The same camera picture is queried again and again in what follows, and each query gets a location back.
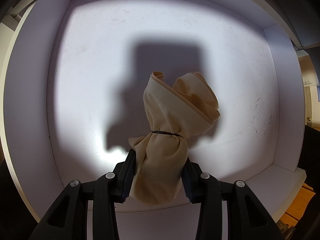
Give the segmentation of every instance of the fabric fold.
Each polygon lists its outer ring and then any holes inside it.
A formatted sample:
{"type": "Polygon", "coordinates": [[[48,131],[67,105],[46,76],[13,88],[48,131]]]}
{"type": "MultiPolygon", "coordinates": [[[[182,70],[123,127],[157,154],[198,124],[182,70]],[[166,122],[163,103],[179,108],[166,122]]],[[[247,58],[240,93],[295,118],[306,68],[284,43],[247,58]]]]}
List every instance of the fabric fold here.
{"type": "Polygon", "coordinates": [[[136,151],[130,195],[155,205],[174,200],[181,188],[180,176],[188,157],[186,139],[206,133],[220,114],[217,98],[199,72],[183,75],[172,87],[164,83],[163,73],[153,72],[143,101],[151,132],[129,138],[136,151]]]}

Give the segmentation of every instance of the orange wooden plank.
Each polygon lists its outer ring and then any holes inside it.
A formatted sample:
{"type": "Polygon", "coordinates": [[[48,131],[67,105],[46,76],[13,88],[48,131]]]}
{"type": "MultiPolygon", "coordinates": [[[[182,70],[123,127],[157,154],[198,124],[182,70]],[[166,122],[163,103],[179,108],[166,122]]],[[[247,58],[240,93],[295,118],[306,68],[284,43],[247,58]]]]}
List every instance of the orange wooden plank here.
{"type": "Polygon", "coordinates": [[[305,188],[307,188],[307,189],[310,189],[310,190],[312,190],[313,191],[313,188],[312,187],[310,187],[310,186],[308,186],[307,184],[305,184],[305,183],[303,183],[303,185],[302,185],[303,187],[305,187],[305,188]]]}
{"type": "Polygon", "coordinates": [[[302,187],[286,213],[295,217],[297,220],[300,220],[314,194],[314,192],[302,187]]]}
{"type": "Polygon", "coordinates": [[[290,226],[296,226],[296,224],[298,223],[298,220],[290,217],[288,214],[284,213],[283,216],[280,218],[280,220],[285,223],[288,224],[289,227],[290,226]]]}

